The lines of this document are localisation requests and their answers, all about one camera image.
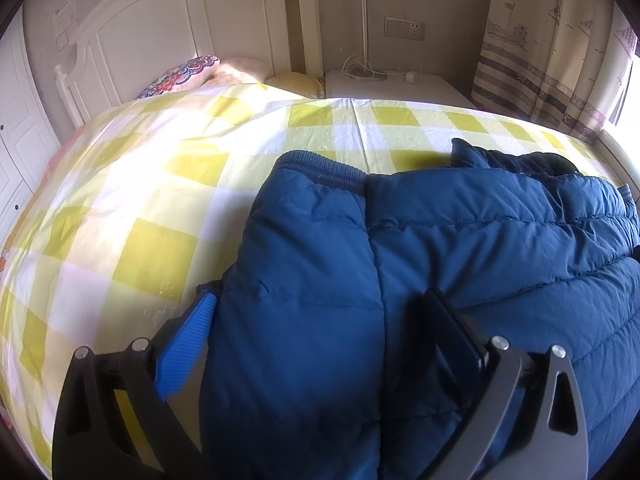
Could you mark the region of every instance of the bed post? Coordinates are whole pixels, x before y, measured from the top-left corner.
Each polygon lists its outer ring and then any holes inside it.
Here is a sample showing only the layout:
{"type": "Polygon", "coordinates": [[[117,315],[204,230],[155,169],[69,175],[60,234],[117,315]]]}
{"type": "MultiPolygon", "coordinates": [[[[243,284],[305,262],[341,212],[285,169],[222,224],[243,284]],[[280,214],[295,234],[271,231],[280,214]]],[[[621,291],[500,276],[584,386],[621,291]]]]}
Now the bed post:
{"type": "Polygon", "coordinates": [[[302,37],[305,47],[306,74],[316,78],[323,77],[318,0],[298,1],[300,3],[300,22],[302,23],[302,37]]]}
{"type": "Polygon", "coordinates": [[[62,67],[60,65],[56,65],[54,70],[56,71],[56,86],[58,87],[60,97],[65,104],[66,111],[69,112],[74,126],[79,128],[84,124],[84,119],[76,105],[76,100],[74,99],[71,90],[66,84],[66,74],[62,72],[62,67]]]}

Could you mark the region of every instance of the white wardrobe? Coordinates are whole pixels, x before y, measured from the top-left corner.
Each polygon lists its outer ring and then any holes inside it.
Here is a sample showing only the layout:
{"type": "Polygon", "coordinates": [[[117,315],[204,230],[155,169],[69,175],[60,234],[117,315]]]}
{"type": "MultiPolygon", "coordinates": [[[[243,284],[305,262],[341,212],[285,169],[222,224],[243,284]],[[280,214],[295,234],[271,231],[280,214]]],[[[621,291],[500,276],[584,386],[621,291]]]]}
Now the white wardrobe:
{"type": "Polygon", "coordinates": [[[0,248],[60,147],[33,83],[22,8],[0,40],[0,248]]]}

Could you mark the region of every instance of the wall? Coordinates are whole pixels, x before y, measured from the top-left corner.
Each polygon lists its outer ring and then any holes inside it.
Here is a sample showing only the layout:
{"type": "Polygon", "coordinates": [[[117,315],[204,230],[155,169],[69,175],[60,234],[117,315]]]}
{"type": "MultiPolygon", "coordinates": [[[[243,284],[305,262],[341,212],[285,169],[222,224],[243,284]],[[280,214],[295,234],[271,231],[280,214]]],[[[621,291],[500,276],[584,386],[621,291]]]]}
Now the wall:
{"type": "MultiPolygon", "coordinates": [[[[65,0],[27,0],[24,29],[33,78],[49,120],[61,140],[73,131],[71,119],[56,89],[54,67],[70,70],[74,47],[58,52],[51,21],[65,0]]],[[[78,22],[101,0],[76,0],[78,22]]],[[[369,57],[376,68],[396,70],[403,56],[422,64],[425,72],[443,76],[469,94],[480,53],[490,0],[368,0],[369,57]],[[425,41],[388,38],[384,17],[419,20],[426,24],[425,41]]],[[[362,52],[360,0],[319,0],[325,70],[340,68],[347,56],[362,52]]],[[[404,60],[402,68],[412,68],[404,60]]]]}

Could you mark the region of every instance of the wall outlet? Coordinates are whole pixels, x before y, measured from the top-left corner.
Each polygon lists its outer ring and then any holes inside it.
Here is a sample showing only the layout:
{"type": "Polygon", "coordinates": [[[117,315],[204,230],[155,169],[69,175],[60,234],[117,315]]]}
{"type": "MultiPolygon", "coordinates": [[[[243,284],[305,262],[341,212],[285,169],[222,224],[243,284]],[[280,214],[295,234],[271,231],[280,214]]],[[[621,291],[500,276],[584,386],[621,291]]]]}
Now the wall outlet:
{"type": "Polygon", "coordinates": [[[404,18],[385,18],[385,36],[424,40],[424,22],[412,22],[404,18]]]}
{"type": "Polygon", "coordinates": [[[406,20],[406,38],[410,40],[424,40],[424,22],[406,20]]]}

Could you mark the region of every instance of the paper sign on wall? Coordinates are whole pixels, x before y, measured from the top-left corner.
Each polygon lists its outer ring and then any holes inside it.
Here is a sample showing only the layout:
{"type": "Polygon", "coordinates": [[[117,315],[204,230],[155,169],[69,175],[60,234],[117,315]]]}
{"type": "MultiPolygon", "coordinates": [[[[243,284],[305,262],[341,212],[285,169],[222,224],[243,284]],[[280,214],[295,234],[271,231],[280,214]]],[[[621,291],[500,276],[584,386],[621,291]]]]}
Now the paper sign on wall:
{"type": "Polygon", "coordinates": [[[53,31],[56,35],[58,51],[66,47],[69,38],[78,28],[78,12],[76,0],[67,0],[53,13],[53,31]]]}

